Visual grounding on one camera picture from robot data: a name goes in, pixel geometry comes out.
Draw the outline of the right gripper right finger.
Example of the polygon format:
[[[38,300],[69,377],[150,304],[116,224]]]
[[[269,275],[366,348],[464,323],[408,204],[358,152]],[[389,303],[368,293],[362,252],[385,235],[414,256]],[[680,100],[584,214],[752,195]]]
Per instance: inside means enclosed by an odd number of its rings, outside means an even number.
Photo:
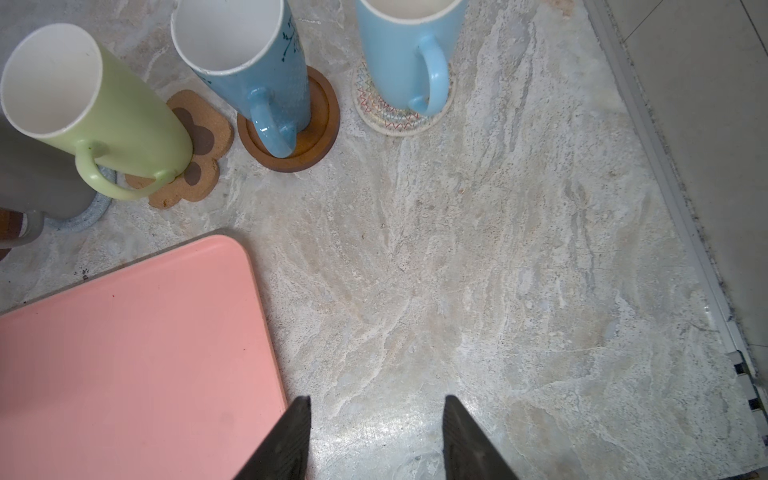
[[[455,395],[447,395],[445,398],[442,433],[447,480],[518,480],[518,476]]]

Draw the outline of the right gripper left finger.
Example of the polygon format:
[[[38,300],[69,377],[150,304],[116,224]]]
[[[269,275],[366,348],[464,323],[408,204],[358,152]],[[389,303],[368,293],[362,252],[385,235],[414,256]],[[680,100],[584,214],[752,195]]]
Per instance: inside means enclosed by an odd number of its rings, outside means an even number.
[[[311,433],[311,399],[296,397],[234,480],[306,477]]]

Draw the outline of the blue woven round coaster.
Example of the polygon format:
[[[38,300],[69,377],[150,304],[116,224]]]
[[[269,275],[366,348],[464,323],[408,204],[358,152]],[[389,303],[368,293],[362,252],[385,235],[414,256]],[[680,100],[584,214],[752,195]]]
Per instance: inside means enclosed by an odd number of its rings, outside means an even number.
[[[88,186],[73,165],[49,174],[36,197],[42,206],[26,213],[28,221],[38,230],[49,225],[64,232],[89,228],[106,213],[112,201]]]

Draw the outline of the brown wooden coaster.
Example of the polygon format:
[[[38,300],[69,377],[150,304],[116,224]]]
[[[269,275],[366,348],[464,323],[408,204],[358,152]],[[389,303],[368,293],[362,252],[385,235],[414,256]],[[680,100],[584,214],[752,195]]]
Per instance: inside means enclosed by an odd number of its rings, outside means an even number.
[[[297,134],[297,146],[287,158],[272,156],[258,137],[253,123],[237,115],[237,129],[245,149],[264,167],[281,172],[295,173],[306,170],[322,160],[333,147],[340,127],[339,102],[328,79],[317,69],[308,66],[311,99],[311,120]]]
[[[16,240],[24,232],[24,214],[2,209],[0,213],[0,240]]]

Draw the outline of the cork paw print coaster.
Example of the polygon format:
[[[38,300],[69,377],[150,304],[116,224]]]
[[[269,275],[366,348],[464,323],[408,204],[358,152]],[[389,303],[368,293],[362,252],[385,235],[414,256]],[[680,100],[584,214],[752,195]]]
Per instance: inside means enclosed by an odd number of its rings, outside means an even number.
[[[199,202],[206,198],[219,180],[218,161],[234,141],[230,122],[196,92],[181,90],[170,97],[167,105],[189,133],[193,157],[181,175],[148,197],[148,204],[161,210],[181,200]]]

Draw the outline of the multicolour woven round coaster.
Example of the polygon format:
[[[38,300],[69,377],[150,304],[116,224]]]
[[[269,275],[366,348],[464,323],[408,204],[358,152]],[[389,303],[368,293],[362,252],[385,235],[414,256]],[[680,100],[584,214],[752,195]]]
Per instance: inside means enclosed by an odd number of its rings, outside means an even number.
[[[455,98],[456,76],[450,71],[446,106],[435,116],[423,116],[409,109],[396,109],[386,103],[374,86],[366,62],[360,60],[352,75],[352,97],[361,119],[373,130],[390,137],[419,135],[437,125]]]

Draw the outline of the dark grey mug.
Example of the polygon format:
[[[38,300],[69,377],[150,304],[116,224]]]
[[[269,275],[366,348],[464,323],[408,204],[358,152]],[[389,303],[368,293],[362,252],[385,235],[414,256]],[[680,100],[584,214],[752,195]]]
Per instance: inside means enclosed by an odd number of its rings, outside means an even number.
[[[49,174],[58,173],[65,165],[73,165],[71,154],[32,139],[16,130],[6,118],[1,119],[1,207],[23,213],[40,208],[36,195],[42,192]],[[27,219],[26,229],[16,240],[1,242],[3,249],[26,245],[40,236]]]

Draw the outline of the blue floral mug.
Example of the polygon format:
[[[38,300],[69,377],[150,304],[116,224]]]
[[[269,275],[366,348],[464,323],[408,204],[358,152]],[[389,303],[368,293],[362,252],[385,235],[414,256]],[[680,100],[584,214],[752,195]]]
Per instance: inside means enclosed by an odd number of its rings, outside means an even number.
[[[287,158],[311,119],[307,65],[284,0],[185,0],[171,19],[184,62]]]

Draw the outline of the light blue mug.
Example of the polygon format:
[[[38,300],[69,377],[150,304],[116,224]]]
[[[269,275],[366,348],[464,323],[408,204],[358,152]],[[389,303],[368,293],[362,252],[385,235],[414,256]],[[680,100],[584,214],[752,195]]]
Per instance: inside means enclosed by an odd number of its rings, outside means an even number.
[[[356,3],[365,61],[386,103],[427,117],[445,108],[449,61],[467,6],[463,0]]]

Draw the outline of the green mug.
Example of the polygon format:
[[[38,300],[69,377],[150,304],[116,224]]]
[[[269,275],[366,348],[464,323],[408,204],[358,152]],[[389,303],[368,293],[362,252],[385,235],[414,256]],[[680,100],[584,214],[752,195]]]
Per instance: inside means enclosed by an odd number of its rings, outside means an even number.
[[[190,135],[166,103],[74,24],[41,27],[14,48],[1,105],[16,130],[72,154],[85,183],[116,200],[157,192],[193,157]]]

